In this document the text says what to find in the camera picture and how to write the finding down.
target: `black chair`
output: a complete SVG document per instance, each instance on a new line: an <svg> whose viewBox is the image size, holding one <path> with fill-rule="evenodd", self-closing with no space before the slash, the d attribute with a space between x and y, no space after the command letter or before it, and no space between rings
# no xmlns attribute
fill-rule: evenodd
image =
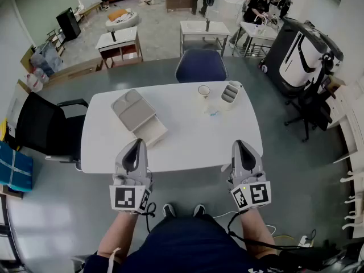
<svg viewBox="0 0 364 273"><path fill-rule="evenodd" d="M225 81L228 77L220 54L211 49L189 49L176 70L179 83Z"/></svg>
<svg viewBox="0 0 364 273"><path fill-rule="evenodd" d="M325 75L331 75L331 69L333 68L333 53L330 51L323 54L321 58L322 68L316 82L310 82L309 86L302 91L298 96L298 104L289 100L286 105L292 104L294 108L299 112L300 116L286 121L284 125L288 126L291 123L297 121L303 121L305 124L306 138L302 142L306 142L309 139L309 128L308 123L310 122L313 126L312 129L316 129L318 126L320 129L325 131L329 123L332 123L330 117L330 106L326 103L326 99L330 96L335 97L335 95L329 91L327 87L326 92L318 94L319 88Z"/></svg>
<svg viewBox="0 0 364 273"><path fill-rule="evenodd" d="M39 151L45 159L75 163L81 170L81 137L85 115L66 118L61 107L88 104L83 99L54 105L31 92L20 111L16 125L17 144Z"/></svg>

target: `robotic glove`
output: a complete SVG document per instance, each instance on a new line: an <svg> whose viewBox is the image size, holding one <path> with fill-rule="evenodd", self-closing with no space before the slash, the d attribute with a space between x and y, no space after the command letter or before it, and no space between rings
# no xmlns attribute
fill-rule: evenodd
<svg viewBox="0 0 364 273"><path fill-rule="evenodd" d="M147 146L142 139L129 143L116 157L114 185L110 186L114 210L144 213L153 180L147 174Z"/></svg>
<svg viewBox="0 0 364 273"><path fill-rule="evenodd" d="M242 140L233 143L231 166L227 184L240 212L271 202L271 185L263 171L262 158L249 144Z"/></svg>

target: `blue chair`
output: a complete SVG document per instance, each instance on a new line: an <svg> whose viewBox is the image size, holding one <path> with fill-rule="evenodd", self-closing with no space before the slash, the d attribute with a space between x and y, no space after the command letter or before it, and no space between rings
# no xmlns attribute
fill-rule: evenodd
<svg viewBox="0 0 364 273"><path fill-rule="evenodd" d="M179 83L225 81L227 77L220 54L209 49L185 51L176 70Z"/></svg>

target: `cup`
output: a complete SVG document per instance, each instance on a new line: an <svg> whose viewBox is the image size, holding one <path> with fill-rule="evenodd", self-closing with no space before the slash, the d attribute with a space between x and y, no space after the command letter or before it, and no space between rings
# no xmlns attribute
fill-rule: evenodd
<svg viewBox="0 0 364 273"><path fill-rule="evenodd" d="M198 89L197 89L200 97L202 99L207 99L210 95L210 88L208 88L206 85L201 85Z"/></svg>

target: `black speaker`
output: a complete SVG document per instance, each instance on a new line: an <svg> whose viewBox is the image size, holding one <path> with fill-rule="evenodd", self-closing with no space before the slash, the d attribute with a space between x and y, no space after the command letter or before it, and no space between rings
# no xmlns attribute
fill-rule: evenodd
<svg viewBox="0 0 364 273"><path fill-rule="evenodd" d="M80 27L77 24L76 18L73 15L71 8L63 11L57 16L59 26L62 28L65 39L72 40L78 37L81 33Z"/></svg>

